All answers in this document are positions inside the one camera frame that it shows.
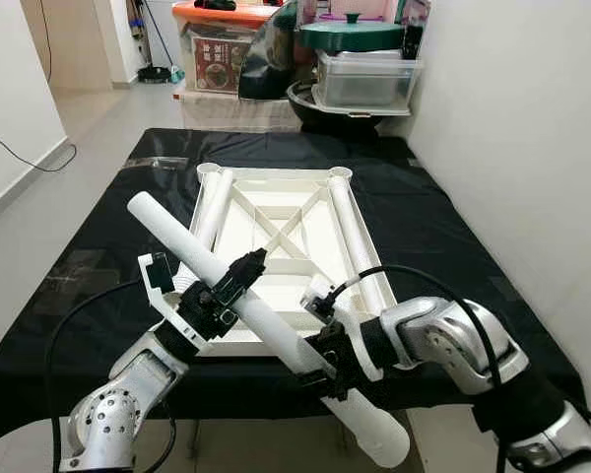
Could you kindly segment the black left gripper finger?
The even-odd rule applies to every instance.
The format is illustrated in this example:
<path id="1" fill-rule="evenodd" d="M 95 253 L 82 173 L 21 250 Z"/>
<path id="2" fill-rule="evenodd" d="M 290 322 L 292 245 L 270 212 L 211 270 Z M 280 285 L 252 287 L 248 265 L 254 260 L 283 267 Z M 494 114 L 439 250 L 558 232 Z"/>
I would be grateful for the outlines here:
<path id="1" fill-rule="evenodd" d="M 238 257 L 224 275 L 224 297 L 241 297 L 263 275 L 268 251 L 256 248 Z"/>

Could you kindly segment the white plastic children table top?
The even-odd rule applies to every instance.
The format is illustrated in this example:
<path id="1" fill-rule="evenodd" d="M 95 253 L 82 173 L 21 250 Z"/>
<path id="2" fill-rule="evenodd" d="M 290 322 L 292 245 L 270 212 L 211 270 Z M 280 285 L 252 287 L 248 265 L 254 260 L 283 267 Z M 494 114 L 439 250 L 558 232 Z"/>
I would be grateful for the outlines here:
<path id="1" fill-rule="evenodd" d="M 227 167 L 201 164 L 196 172 L 198 176 L 207 171 L 220 172 L 221 168 Z M 301 307 L 301 296 L 313 276 L 323 276 L 337 285 L 349 279 L 353 269 L 328 189 L 330 170 L 229 169 L 235 172 L 229 208 L 211 252 L 230 264 L 252 249 L 267 249 L 264 274 L 252 285 L 252 290 L 300 337 L 317 333 L 322 321 Z M 363 193 L 351 188 L 353 177 L 354 173 L 349 180 L 351 193 L 363 226 L 370 234 L 359 204 Z M 206 247 L 207 220 L 209 216 L 204 217 L 198 230 Z M 376 256 L 380 265 L 375 243 L 371 235 L 368 238 L 373 246 L 371 257 Z"/>

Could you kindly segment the clear tape strip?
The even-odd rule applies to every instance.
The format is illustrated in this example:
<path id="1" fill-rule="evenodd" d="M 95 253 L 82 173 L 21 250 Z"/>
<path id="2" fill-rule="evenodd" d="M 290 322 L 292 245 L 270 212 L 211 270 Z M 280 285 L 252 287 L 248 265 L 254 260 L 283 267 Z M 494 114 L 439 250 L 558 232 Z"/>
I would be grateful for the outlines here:
<path id="1" fill-rule="evenodd" d="M 156 169 L 186 169 L 188 161 L 179 155 L 155 155 L 150 158 L 150 166 Z"/>

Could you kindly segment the black glossy tablecloth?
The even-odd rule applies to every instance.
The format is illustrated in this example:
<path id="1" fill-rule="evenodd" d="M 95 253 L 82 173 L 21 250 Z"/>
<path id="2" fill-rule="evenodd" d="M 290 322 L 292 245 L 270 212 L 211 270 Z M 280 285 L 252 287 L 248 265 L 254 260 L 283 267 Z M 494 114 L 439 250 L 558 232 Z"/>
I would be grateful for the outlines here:
<path id="1" fill-rule="evenodd" d="M 126 163 L 101 195 L 92 199 L 83 224 L 56 261 L 70 249 L 103 249 L 119 283 L 83 294 L 38 296 L 25 303 L 0 339 L 0 438 L 46 418 L 44 356 L 52 330 L 66 321 L 55 350 L 55 410 L 65 414 L 106 382 L 121 353 L 158 320 L 143 290 L 137 260 L 160 244 L 126 209 L 137 192 L 148 192 L 187 224 L 198 194 L 197 166 L 328 169 L 354 173 L 351 188 L 364 223 L 385 264 L 414 267 L 443 281 L 458 296 L 501 316 L 531 364 L 565 395 L 583 398 L 582 379 L 551 333 L 490 253 L 462 220 L 448 194 L 413 164 L 413 152 L 400 138 L 342 140 L 304 132 L 219 132 L 147 129 L 125 140 Z M 150 166 L 155 155 L 179 155 L 186 169 Z"/>

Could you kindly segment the patterned beige bench cover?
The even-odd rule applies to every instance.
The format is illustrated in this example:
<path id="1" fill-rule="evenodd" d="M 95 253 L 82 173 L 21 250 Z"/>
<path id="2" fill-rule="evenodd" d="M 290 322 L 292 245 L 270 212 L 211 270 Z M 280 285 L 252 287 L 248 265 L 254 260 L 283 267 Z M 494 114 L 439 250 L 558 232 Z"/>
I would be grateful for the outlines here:
<path id="1" fill-rule="evenodd" d="M 178 86 L 173 98 L 186 129 L 228 132 L 297 132 L 299 117 L 287 99 L 250 100 Z"/>

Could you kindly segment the black wok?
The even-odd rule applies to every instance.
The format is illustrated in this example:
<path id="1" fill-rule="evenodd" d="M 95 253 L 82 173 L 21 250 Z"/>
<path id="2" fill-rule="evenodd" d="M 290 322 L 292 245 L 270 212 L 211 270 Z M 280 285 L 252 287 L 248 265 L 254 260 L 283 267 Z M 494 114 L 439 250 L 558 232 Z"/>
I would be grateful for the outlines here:
<path id="1" fill-rule="evenodd" d="M 314 83 L 295 82 L 286 88 L 290 105 L 299 117 L 301 132 L 313 132 L 346 139 L 378 138 L 378 123 L 389 118 L 410 116 L 407 109 L 350 108 L 315 102 Z"/>

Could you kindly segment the storage box with orange lid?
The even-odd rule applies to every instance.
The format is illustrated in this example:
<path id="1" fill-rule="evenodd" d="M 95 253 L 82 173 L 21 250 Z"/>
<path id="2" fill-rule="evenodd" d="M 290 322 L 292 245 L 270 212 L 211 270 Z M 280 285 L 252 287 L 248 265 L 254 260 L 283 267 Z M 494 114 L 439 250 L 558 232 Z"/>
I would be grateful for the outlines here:
<path id="1" fill-rule="evenodd" d="M 172 6 L 184 87 L 235 95 L 244 57 L 259 29 L 278 12 L 263 0 L 235 0 L 235 9 L 209 9 L 196 0 Z"/>

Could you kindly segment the black plastic bag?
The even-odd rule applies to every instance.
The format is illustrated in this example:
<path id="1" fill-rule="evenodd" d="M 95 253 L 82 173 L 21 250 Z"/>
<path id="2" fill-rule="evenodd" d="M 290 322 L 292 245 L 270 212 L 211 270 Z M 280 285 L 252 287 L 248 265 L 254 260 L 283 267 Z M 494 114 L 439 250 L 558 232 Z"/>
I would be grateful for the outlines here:
<path id="1" fill-rule="evenodd" d="M 243 100 L 280 100 L 296 74 L 295 40 L 299 0 L 288 0 L 252 38 L 238 75 L 237 95 Z"/>

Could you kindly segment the clear plastic storage container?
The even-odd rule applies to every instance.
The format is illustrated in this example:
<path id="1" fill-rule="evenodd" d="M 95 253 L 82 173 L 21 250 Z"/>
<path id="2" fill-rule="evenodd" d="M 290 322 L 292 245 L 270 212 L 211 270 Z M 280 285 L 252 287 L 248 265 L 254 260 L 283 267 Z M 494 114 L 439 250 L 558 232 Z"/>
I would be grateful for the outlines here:
<path id="1" fill-rule="evenodd" d="M 398 49 L 318 50 L 313 97 L 319 106 L 355 111 L 405 111 L 422 60 L 408 60 Z"/>

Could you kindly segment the green pot lid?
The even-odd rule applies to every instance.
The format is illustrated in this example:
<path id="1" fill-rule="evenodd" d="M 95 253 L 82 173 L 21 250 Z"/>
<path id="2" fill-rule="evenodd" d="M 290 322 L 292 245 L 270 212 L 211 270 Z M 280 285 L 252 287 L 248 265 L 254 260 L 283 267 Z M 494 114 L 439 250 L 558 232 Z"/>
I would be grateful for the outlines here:
<path id="1" fill-rule="evenodd" d="M 404 39 L 404 28 L 399 24 L 362 20 L 358 13 L 347 14 L 345 20 L 304 24 L 296 31 L 305 48 L 326 51 L 398 49 Z"/>

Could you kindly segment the pink plastic box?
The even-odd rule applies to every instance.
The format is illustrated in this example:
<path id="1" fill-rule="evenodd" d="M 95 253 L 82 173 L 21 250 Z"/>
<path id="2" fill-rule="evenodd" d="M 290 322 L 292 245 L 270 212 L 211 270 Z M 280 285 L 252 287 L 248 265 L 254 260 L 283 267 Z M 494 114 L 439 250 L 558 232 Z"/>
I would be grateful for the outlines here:
<path id="1" fill-rule="evenodd" d="M 362 22 L 409 26 L 425 22 L 429 8 L 429 0 L 315 0 L 315 19 L 346 20 L 347 15 L 356 13 Z"/>

